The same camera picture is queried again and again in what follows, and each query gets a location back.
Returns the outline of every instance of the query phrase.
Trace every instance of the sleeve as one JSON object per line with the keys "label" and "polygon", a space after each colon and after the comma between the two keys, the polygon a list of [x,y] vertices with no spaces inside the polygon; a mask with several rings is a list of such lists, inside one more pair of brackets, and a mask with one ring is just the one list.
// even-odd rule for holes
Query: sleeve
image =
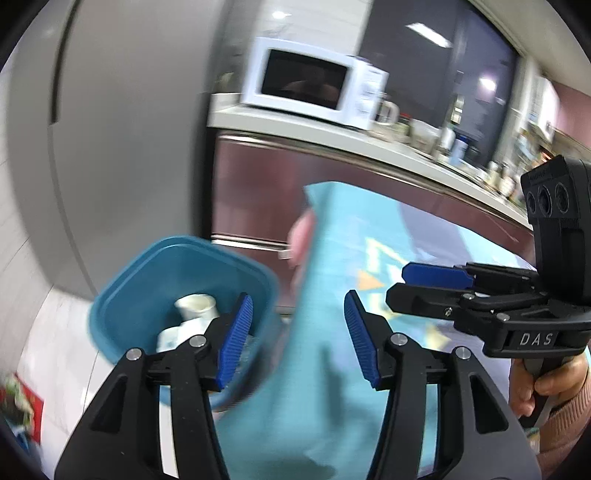
{"label": "sleeve", "polygon": [[538,462],[544,478],[562,463],[591,419],[591,375],[575,398],[555,412],[540,429]]}

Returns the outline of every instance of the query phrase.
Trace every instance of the kitchen counter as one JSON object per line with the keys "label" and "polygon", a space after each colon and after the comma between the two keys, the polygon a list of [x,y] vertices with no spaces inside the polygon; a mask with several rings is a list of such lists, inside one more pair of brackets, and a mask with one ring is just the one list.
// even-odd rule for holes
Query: kitchen counter
{"label": "kitchen counter", "polygon": [[439,184],[450,193],[470,199],[488,211],[531,230],[527,217],[509,202],[477,184],[422,157],[407,145],[386,142],[338,125],[238,103],[237,93],[212,96],[210,127],[288,138],[378,161]]}

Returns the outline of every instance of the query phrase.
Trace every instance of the ceiling light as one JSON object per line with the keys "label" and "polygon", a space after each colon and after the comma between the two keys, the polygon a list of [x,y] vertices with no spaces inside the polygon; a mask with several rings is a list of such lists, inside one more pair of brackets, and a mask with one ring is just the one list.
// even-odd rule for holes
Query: ceiling light
{"label": "ceiling light", "polygon": [[485,77],[480,77],[480,83],[481,85],[486,89],[486,90],[490,90],[491,92],[494,92],[496,90],[496,83],[488,78]]}
{"label": "ceiling light", "polygon": [[431,40],[435,45],[439,45],[440,47],[451,48],[453,45],[452,42],[450,42],[448,39],[442,37],[436,31],[431,30],[425,24],[412,23],[410,25],[407,25],[407,27],[410,28],[411,30],[414,30],[415,32],[417,32],[419,35],[425,37],[426,39]]}

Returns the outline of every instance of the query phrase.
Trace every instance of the teal towel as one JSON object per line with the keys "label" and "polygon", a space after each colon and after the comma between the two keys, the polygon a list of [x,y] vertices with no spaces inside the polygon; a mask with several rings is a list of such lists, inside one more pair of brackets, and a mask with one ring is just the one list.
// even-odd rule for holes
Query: teal towel
{"label": "teal towel", "polygon": [[[364,380],[343,317],[358,290],[365,308],[385,315],[431,349],[466,345],[506,395],[509,360],[485,358],[482,343],[450,322],[395,315],[386,290],[410,261],[466,261],[526,267],[514,254],[465,228],[396,200],[342,183],[307,187],[316,231],[284,356],[270,379],[218,421],[233,480],[363,480],[378,441],[387,392]],[[421,472],[433,465],[437,402],[428,389]]]}

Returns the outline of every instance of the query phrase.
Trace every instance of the microwave window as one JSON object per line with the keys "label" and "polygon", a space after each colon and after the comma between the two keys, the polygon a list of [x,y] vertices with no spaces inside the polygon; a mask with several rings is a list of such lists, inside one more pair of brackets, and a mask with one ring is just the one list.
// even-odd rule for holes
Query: microwave window
{"label": "microwave window", "polygon": [[338,63],[271,50],[261,93],[336,110],[347,70]]}

